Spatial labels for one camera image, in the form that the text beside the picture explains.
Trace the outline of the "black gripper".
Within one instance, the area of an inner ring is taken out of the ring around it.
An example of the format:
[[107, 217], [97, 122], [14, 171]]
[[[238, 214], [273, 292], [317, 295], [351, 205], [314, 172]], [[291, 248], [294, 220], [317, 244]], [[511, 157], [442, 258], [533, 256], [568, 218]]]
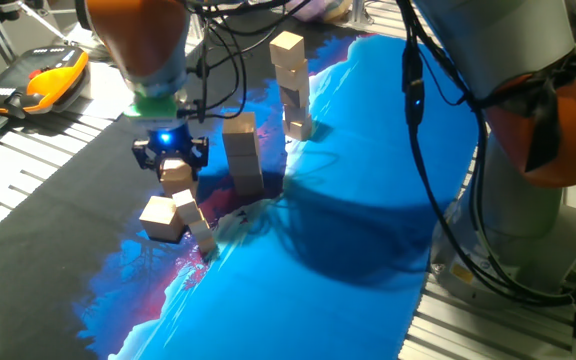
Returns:
[[188, 127], [158, 129], [147, 132], [148, 140], [135, 139], [131, 151], [139, 167], [143, 170], [157, 170], [159, 160], [173, 157], [193, 160], [194, 168], [203, 168], [209, 160], [209, 138], [193, 138]]

